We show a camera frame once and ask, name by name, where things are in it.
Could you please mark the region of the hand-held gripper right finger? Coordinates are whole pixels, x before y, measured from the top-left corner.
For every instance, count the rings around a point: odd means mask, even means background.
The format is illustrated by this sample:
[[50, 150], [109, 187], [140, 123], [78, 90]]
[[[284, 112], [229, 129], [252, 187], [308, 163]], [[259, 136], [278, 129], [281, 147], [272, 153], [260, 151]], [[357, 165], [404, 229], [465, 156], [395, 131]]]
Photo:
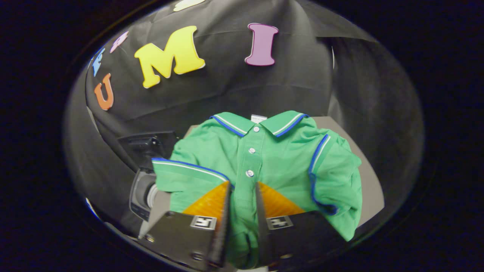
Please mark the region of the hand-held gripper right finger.
[[268, 270], [309, 270], [347, 248], [321, 212], [298, 210], [261, 183], [255, 194], [260, 260]]

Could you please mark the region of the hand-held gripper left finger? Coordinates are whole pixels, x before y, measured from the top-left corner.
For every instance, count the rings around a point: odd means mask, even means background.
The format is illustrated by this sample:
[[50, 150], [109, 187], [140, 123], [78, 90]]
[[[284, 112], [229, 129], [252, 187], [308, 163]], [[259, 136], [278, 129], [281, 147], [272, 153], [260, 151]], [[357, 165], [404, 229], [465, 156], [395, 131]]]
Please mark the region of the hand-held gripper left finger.
[[166, 211], [144, 235], [144, 248], [186, 271], [212, 272], [225, 265], [231, 184], [196, 201], [188, 212]]

